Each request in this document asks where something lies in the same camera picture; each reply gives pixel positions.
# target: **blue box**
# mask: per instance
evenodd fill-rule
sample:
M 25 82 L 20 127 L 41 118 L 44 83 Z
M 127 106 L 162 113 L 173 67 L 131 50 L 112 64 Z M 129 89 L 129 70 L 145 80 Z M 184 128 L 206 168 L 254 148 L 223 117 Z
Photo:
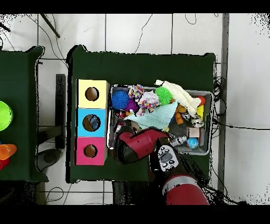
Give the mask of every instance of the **blue box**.
M 83 119 L 87 115 L 96 115 L 100 119 L 100 127 L 90 132 L 83 127 Z M 78 137 L 105 137 L 106 129 L 106 110 L 105 109 L 83 109 L 78 108 Z

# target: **green spiky ball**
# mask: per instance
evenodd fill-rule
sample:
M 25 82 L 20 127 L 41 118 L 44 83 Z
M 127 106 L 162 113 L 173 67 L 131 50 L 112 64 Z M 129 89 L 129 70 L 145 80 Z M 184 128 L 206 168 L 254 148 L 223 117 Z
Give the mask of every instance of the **green spiky ball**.
M 171 102 L 172 94 L 165 87 L 159 87 L 155 90 L 155 94 L 159 97 L 159 102 L 161 105 L 166 105 Z

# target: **blue spiky ball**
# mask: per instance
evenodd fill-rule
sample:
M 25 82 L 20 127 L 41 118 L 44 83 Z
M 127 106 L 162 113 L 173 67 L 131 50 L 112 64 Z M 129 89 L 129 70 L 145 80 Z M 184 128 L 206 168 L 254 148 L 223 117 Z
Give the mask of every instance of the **blue spiky ball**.
M 119 90 L 112 95 L 112 108 L 116 110 L 124 110 L 129 102 L 127 92 Z

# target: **purple toy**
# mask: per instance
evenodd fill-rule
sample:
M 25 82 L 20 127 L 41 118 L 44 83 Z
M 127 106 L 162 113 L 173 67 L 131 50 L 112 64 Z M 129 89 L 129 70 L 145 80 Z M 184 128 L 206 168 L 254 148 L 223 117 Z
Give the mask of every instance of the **purple toy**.
M 133 99 L 129 99 L 127 106 L 125 107 L 125 111 L 129 112 L 129 110 L 133 110 L 134 113 L 138 111 L 139 107 Z

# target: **orange cup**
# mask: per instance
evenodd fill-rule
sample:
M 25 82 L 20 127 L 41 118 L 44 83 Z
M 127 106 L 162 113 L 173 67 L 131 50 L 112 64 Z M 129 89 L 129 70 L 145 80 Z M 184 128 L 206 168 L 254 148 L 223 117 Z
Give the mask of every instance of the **orange cup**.
M 16 145 L 5 144 L 0 145 L 0 160 L 6 160 L 11 157 L 17 151 Z

